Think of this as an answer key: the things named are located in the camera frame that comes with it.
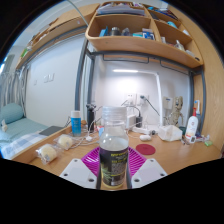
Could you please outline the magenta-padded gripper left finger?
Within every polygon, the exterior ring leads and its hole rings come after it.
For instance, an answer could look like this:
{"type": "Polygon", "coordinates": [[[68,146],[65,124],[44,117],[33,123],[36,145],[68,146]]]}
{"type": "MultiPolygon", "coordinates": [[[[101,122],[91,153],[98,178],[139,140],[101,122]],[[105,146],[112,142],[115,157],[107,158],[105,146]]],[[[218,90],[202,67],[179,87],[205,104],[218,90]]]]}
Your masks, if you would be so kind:
{"type": "Polygon", "coordinates": [[[101,187],[99,148],[94,148],[81,159],[73,158],[60,177],[84,188],[101,187]]]}

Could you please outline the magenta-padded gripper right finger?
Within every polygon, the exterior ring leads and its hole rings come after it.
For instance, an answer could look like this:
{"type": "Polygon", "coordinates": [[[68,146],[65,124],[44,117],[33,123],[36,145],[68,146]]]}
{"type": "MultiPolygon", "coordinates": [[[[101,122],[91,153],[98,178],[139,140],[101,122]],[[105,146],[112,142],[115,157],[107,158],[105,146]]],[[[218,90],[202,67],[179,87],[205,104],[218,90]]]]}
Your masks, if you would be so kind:
{"type": "Polygon", "coordinates": [[[126,181],[129,189],[140,188],[167,175],[154,159],[146,159],[133,148],[128,149],[126,181]]]}

